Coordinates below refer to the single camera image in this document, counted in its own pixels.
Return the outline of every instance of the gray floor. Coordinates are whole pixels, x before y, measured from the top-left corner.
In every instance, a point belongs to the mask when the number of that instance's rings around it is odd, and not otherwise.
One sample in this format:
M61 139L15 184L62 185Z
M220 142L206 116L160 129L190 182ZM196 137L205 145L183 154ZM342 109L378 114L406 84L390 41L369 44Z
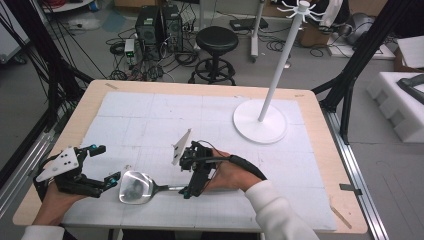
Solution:
M86 10L72 11L62 15L63 19L80 16ZM113 70L113 56L108 39L116 38L121 31L134 26L134 15L118 13L111 6L94 13L102 26L93 31L75 34L75 39L88 53L90 58L105 73ZM214 25L228 26L228 16L213 20ZM268 31L287 27L287 22L267 19ZM284 33L273 34L284 37ZM240 86L268 87L280 57L280 53L270 51L266 44L259 46L259 58L252 63L249 35L240 35L240 44L234 51L225 55L237 74L236 83ZM88 58L70 43L78 68L88 75L103 79ZM312 89L336 77L349 59L329 56L323 50L322 57L314 57L310 49L294 47L291 52L292 67L284 70L279 88ZM170 74L175 82L186 83L192 68L178 67ZM355 157L362 170L374 203L390 239L424 239L424 147L423 144L405 144L400 141L390 123L382 116L377 105L365 91L379 72L393 71L393 62L372 60L359 76L355 85L349 128L349 140ZM29 130L46 109L46 97L31 64L0 66L0 129L1 152L0 167L10 158ZM158 81L172 82L168 75ZM14 226L11 218L25 192L25 186L16 197L10 209L0 220L0 235L7 239L19 239L23 228ZM98 229L72 229L79 239L106 239L107 231ZM371 239L364 235L320 234L321 239Z

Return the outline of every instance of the box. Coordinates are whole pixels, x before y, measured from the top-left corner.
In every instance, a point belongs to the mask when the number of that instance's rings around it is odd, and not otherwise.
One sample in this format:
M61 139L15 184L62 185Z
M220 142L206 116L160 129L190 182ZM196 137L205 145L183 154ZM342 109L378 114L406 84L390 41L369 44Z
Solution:
M115 0L115 7L139 8L143 5L161 5L161 0Z
M324 34L310 23L302 23L303 30L298 33L298 40L303 47L327 46L330 34Z
M381 72L367 91L403 142L424 143L424 105L396 82L419 73Z
M349 0L351 13L365 13L368 16L377 17L387 0Z
M397 48L395 51L395 60L393 61L393 69L395 72L419 72L419 73L424 73L423 70L421 69L416 69L416 68L411 68L411 67L407 67L404 65L403 63L403 55L402 55L402 51Z

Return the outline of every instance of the computer tower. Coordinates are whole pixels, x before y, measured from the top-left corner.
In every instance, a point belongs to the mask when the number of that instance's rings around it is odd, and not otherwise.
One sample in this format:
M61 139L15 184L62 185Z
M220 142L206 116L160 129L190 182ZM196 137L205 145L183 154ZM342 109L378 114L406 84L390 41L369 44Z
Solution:
M164 41L164 33L160 8L158 6L142 6L135 23L135 30L138 39L144 44L161 44Z
M160 60L160 47L165 41L160 8L142 6L135 23L135 30L143 60Z
M165 39L170 52L183 51L182 18L177 5L162 7L163 21L165 26Z

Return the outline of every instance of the black stool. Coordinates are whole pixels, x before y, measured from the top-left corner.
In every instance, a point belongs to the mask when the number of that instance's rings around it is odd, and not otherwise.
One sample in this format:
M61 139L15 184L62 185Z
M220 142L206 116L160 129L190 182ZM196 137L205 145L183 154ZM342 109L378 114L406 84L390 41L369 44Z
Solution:
M196 36L197 45L207 51L212 58L207 58L196 64L194 72L191 74L188 83L195 83L194 75L206 80L209 84L230 80L235 86L233 76L236 74L233 65L220 56L234 50L238 45L237 35L223 27L207 27L200 30ZM200 69L200 65L205 63L204 68Z

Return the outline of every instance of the white box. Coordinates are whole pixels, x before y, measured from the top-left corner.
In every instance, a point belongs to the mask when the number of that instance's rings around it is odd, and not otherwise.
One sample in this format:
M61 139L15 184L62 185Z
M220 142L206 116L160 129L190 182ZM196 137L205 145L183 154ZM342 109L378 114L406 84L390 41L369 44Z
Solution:
M367 87L383 115L403 142L424 143L424 105L402 90L396 82L420 73L381 72ZM416 87L424 91L424 85Z

